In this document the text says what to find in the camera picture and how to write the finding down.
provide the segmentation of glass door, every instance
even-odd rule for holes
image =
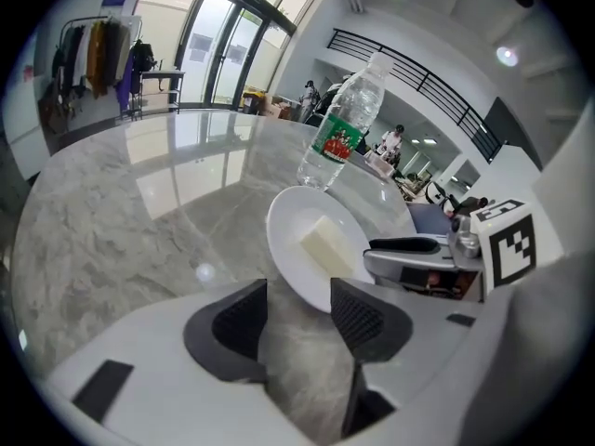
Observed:
[[[238,0],[203,0],[182,39],[181,108],[236,108],[265,26]]]

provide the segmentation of ceiling light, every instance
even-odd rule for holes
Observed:
[[[501,46],[496,50],[496,56],[498,56],[500,62],[506,66],[516,66],[516,64],[519,62],[519,59],[517,58],[517,55],[514,54],[514,51],[504,46]]]

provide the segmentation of white plate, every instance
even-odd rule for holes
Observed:
[[[267,215],[267,239],[277,269],[294,291],[315,308],[330,312],[330,277],[299,244],[322,215],[340,227],[357,254],[351,277],[374,282],[364,267],[363,252],[370,243],[362,228],[347,208],[322,191],[291,187],[279,193]]]

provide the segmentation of marble table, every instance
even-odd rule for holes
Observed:
[[[136,308],[266,278],[268,393],[319,444],[339,438],[352,360],[330,316],[284,281],[269,206],[296,185],[315,128],[226,111],[121,125],[54,155],[25,204],[12,261],[17,325],[44,378]],[[394,183],[346,164],[329,193],[369,239],[415,228]]]

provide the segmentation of bottle cap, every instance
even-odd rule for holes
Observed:
[[[390,72],[392,69],[392,58],[384,53],[372,53],[368,64],[373,64],[385,72]]]

